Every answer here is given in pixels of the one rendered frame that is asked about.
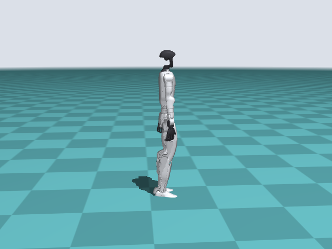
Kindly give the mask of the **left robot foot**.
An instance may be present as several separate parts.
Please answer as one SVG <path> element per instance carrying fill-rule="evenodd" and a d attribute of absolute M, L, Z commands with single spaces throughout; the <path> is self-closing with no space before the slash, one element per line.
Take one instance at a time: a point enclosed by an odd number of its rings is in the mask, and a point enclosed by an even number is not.
<path fill-rule="evenodd" d="M 161 187 L 160 187 L 161 188 Z M 155 187 L 154 190 L 153 190 L 153 193 L 155 194 L 157 190 L 160 190 L 159 187 Z M 164 187 L 165 188 L 165 187 Z M 164 189 L 163 189 L 164 190 Z M 173 189 L 169 189 L 169 188 L 166 188 L 165 189 L 166 191 L 170 192 L 170 191 L 173 191 Z"/>

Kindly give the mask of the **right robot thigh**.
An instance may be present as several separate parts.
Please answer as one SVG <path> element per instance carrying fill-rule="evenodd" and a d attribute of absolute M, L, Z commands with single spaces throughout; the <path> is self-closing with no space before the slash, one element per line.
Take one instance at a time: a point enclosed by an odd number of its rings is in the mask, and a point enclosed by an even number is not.
<path fill-rule="evenodd" d="M 163 132 L 167 132 L 168 128 L 169 127 L 167 127 L 167 119 L 164 119 L 164 121 L 162 123 Z M 173 159 L 173 157 L 175 155 L 175 152 L 176 152 L 176 147 L 177 147 L 177 130 L 176 130 L 175 123 L 174 123 L 174 129 L 175 129 L 175 133 L 176 133 L 176 135 L 174 134 L 174 139 L 171 140 L 171 141 L 165 141 L 166 149 L 167 149 L 167 154 L 163 154 L 161 156 L 161 157 L 163 157 L 163 156 L 168 157 L 169 163 L 172 161 L 172 159 Z M 165 139 L 166 138 L 167 138 L 167 134 L 166 134 Z M 160 157 L 160 159 L 161 159 L 161 157 Z"/>

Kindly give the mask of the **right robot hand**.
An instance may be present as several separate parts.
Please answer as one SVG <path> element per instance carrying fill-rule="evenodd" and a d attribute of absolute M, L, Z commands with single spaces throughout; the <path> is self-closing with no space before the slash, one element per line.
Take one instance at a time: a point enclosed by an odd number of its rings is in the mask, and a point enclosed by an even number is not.
<path fill-rule="evenodd" d="M 167 131 L 167 138 L 165 139 L 165 141 L 171 141 L 174 139 L 174 134 L 176 135 L 174 125 L 170 125 L 170 121 L 168 120 L 167 127 L 169 127 L 169 128 Z"/>

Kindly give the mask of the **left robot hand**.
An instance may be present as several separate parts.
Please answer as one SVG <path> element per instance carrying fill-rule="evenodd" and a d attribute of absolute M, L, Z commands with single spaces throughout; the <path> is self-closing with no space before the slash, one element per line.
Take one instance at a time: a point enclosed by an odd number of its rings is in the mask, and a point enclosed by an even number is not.
<path fill-rule="evenodd" d="M 160 131 L 161 130 L 161 131 Z M 162 127 L 159 127 L 159 123 L 158 123 L 158 127 L 157 127 L 157 132 L 161 133 L 162 132 Z"/>

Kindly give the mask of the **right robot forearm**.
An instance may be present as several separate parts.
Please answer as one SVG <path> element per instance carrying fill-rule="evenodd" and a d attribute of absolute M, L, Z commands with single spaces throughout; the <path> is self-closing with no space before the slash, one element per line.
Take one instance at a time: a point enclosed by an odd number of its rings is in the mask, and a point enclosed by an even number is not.
<path fill-rule="evenodd" d="M 166 104 L 167 109 L 167 121 L 170 121 L 170 125 L 174 125 L 174 98 L 169 97 Z"/>

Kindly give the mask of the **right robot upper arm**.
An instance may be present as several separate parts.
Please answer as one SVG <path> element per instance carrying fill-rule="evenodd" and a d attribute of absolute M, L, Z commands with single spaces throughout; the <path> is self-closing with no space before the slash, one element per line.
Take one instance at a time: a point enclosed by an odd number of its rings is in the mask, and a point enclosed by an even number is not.
<path fill-rule="evenodd" d="M 165 100 L 167 102 L 169 97 L 171 96 L 171 93 L 173 91 L 173 75 L 172 74 L 164 74 L 163 77 L 164 85 L 165 85 Z M 174 98 L 175 102 L 175 98 Z"/>

